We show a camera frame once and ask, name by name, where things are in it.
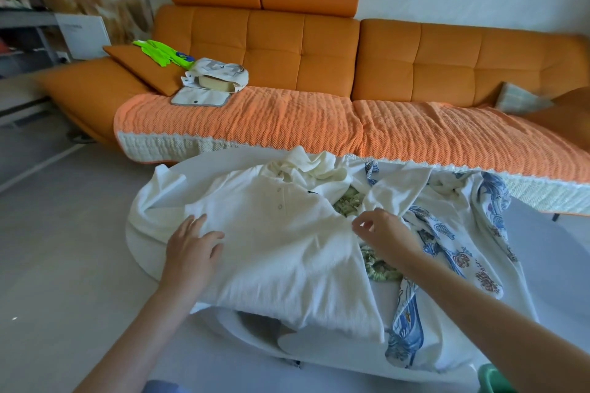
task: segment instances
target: round white table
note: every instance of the round white table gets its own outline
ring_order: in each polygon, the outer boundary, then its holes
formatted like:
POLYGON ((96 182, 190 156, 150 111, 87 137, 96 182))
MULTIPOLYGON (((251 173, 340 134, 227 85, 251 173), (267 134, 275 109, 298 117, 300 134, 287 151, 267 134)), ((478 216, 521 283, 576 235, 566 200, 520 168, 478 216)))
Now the round white table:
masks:
MULTIPOLYGON (((232 148, 208 152, 183 161, 173 166, 171 171, 185 174, 186 183, 171 192, 157 206, 174 207, 192 203, 204 194, 210 183, 218 176, 279 160, 286 153, 266 148, 232 148)), ((381 176, 388 173, 388 166, 393 168, 394 164, 380 162, 381 176)), ((547 215, 515 198, 505 212, 505 225, 510 246, 522 263, 539 321, 559 336, 590 352, 590 301, 586 294, 590 286, 590 253, 547 215)), ((129 224, 126 228, 126 237, 130 245, 138 241, 151 240, 129 224)), ((256 330, 254 325, 249 327, 248 323, 233 311, 210 308, 200 314, 203 314, 212 328, 223 335, 255 346, 269 355, 290 358, 290 353, 277 346, 276 341, 272 342, 272 338, 267 338, 265 330, 256 330)), ((355 369, 347 366, 345 360, 339 362, 338 353, 329 356, 336 361, 325 365, 355 369)), ((308 361, 321 363, 313 358, 308 361)), ((462 377, 467 375, 466 372, 454 372, 446 378, 445 375, 436 373, 432 373, 432 376, 425 374, 416 377, 415 371, 399 370, 400 373, 388 377, 409 381, 461 382, 464 381, 462 377)), ((384 375, 375 371, 371 374, 384 375)))

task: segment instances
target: plaid pillow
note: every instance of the plaid pillow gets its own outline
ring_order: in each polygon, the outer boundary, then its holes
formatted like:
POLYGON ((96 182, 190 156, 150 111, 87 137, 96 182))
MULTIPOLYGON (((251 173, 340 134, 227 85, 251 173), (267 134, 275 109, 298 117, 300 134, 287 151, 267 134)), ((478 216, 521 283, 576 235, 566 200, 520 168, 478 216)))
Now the plaid pillow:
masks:
POLYGON ((553 102, 549 99, 541 98, 514 84, 504 83, 495 108, 505 114, 524 115, 551 106, 553 102))

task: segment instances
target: green glove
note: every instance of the green glove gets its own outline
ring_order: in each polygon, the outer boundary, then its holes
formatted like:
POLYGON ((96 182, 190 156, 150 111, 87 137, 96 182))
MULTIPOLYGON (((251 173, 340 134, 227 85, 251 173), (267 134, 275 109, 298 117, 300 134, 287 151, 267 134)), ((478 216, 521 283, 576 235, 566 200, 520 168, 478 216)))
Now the green glove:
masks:
POLYGON ((133 44, 141 47, 143 53, 156 61, 160 67, 166 67, 170 62, 173 62, 177 66, 188 70, 195 63, 195 58, 192 56, 177 52, 172 47, 158 41, 150 39, 148 41, 134 41, 133 44))

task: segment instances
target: white bag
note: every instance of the white bag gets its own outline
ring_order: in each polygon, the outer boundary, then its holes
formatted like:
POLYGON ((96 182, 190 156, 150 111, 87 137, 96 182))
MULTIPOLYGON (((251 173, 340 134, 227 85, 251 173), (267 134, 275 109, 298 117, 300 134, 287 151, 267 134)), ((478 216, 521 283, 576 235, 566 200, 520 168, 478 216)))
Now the white bag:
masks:
POLYGON ((248 71, 239 64, 226 64, 209 58, 197 60, 182 76, 182 84, 170 103, 180 106, 223 106, 232 93, 248 84, 248 71), (199 84, 200 76, 210 76, 232 83, 232 91, 213 91, 199 84))

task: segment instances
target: white table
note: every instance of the white table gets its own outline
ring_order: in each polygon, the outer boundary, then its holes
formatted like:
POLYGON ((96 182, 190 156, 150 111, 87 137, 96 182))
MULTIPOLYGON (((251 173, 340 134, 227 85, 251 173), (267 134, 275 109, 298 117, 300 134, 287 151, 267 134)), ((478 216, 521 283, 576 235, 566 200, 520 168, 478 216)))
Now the white table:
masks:
MULTIPOLYGON (((218 176, 281 159, 285 154, 286 151, 263 148, 234 148, 208 152, 183 161, 171 170, 185 174, 186 184, 170 193, 165 200, 158 203, 158 206, 173 207, 194 202, 218 176)), ((391 170, 393 167, 393 164, 380 163, 381 177, 388 173, 388 168, 391 170)), ((510 208, 505 212, 505 225, 510 245, 522 262, 540 322, 556 334, 590 352, 590 302, 585 293, 590 286, 590 253, 549 217, 516 199, 513 199, 510 208)), ((151 240, 130 225, 127 226, 126 236, 130 244, 137 243, 138 240, 151 240)), ((303 354, 305 349, 299 346, 297 339, 292 335, 281 337, 281 345, 277 345, 276 338, 273 340, 265 329, 264 322, 253 323, 234 311, 220 308, 210 308, 200 314, 204 315, 203 318, 218 333, 276 357, 306 360, 408 381, 474 380, 473 370, 470 372, 468 369, 440 375, 394 368, 384 357, 386 365, 383 367, 376 367, 375 362, 364 365, 362 356, 351 362, 343 354, 363 354, 364 351, 368 354, 374 352, 374 348, 360 348, 359 345, 362 346, 362 343, 351 343, 347 338, 338 339, 337 344, 326 343, 321 347, 322 351, 314 349, 313 354, 303 354)), ((313 332, 313 329, 304 329, 297 334, 302 332, 313 332)), ((315 342, 324 335, 325 333, 321 332, 309 338, 315 342)))

